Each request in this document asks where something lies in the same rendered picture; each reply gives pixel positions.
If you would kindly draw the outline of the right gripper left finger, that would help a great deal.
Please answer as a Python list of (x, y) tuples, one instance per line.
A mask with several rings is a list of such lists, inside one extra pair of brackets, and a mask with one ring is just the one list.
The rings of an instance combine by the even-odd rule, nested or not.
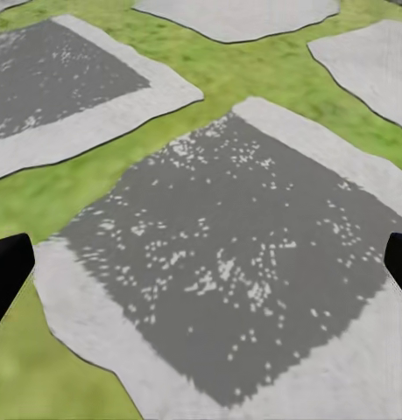
[(0, 321), (35, 266), (27, 233), (0, 239)]

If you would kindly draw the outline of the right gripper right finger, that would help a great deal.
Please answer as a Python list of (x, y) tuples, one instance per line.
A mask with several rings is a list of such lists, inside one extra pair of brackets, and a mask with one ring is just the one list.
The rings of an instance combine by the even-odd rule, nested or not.
[(394, 232), (386, 245), (384, 265), (402, 289), (402, 234)]

